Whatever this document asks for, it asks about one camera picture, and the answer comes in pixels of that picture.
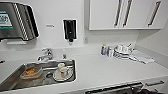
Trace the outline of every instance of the stainless steel sink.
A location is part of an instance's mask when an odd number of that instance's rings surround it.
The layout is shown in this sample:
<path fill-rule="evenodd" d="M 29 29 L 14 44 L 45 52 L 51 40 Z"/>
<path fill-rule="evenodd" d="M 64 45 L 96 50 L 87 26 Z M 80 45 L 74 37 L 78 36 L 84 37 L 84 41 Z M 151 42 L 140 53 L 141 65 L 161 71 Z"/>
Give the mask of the stainless steel sink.
<path fill-rule="evenodd" d="M 70 66 L 73 69 L 72 76 L 67 79 L 66 81 L 56 81 L 53 77 L 46 78 L 48 73 L 54 73 L 55 70 L 58 68 L 59 63 L 64 63 L 66 66 Z M 20 75 L 29 67 L 42 67 L 43 73 L 37 79 L 21 79 Z M 48 61 L 45 63 L 29 63 L 23 64 L 18 69 L 16 69 L 5 81 L 0 84 L 0 92 L 2 91 L 9 91 L 9 90 L 16 90 L 16 89 L 23 89 L 29 87 L 36 87 L 36 86 L 43 86 L 43 85 L 50 85 L 50 84 L 59 84 L 65 82 L 71 82 L 76 79 L 75 74 L 75 60 L 60 60 L 60 61 Z"/>

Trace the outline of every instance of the wall-mounted soap dispenser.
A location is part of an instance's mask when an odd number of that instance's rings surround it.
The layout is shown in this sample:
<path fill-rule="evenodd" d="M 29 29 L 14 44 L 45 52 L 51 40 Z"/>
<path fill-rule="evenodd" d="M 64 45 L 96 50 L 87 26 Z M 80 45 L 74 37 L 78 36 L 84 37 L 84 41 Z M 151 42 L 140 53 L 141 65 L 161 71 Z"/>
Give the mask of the wall-mounted soap dispenser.
<path fill-rule="evenodd" d="M 64 30 L 65 30 L 65 39 L 69 42 L 73 42 L 73 39 L 76 39 L 76 20 L 63 20 Z"/>
<path fill-rule="evenodd" d="M 29 41 L 38 36 L 30 6 L 12 2 L 0 2 L 0 41 L 2 39 Z"/>

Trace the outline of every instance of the cabinet drawer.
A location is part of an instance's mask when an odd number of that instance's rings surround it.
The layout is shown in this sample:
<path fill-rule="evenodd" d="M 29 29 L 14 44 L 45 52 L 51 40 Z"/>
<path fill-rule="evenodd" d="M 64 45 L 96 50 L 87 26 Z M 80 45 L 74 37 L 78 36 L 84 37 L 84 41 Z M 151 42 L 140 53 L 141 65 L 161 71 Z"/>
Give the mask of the cabinet drawer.
<path fill-rule="evenodd" d="M 161 92 L 162 88 L 164 87 L 164 85 L 166 84 L 167 81 L 168 81 L 168 76 L 146 79 L 141 82 L 144 85 L 143 89 Z"/>

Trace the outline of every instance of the upper cabinet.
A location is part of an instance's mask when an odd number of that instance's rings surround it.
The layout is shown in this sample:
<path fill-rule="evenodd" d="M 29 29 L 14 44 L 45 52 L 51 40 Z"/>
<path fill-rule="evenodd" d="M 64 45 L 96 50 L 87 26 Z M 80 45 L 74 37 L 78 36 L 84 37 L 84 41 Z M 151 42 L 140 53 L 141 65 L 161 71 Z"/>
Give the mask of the upper cabinet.
<path fill-rule="evenodd" d="M 89 0 L 89 29 L 118 29 L 122 0 Z"/>
<path fill-rule="evenodd" d="M 168 17 L 168 0 L 84 1 L 85 27 L 89 30 L 160 29 Z"/>
<path fill-rule="evenodd" d="M 154 0 L 145 23 L 145 29 L 162 29 L 168 18 L 168 0 Z"/>
<path fill-rule="evenodd" d="M 123 0 L 120 29 L 142 29 L 153 0 Z"/>

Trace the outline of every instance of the white cup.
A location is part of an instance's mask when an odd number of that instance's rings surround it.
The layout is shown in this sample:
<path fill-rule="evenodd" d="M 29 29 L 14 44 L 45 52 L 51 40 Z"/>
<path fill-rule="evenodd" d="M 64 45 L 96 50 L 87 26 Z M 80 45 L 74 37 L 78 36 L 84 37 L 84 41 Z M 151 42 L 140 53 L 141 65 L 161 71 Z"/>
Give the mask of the white cup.
<path fill-rule="evenodd" d="M 65 67 L 65 64 L 64 63 L 59 63 L 58 68 L 61 69 L 62 67 Z"/>
<path fill-rule="evenodd" d="M 129 47 L 123 46 L 122 51 L 123 51 L 124 53 L 128 53 Z"/>
<path fill-rule="evenodd" d="M 118 51 L 118 52 L 121 52 L 121 51 L 122 51 L 122 49 L 123 49 L 123 46 L 122 46 L 122 45 L 117 45 L 117 47 L 116 47 L 116 48 L 117 48 L 117 51 Z"/>
<path fill-rule="evenodd" d="M 68 70 L 69 70 L 68 67 L 62 67 L 62 68 L 60 68 L 61 76 L 62 76 L 63 78 L 65 78 L 65 77 L 67 76 Z"/>

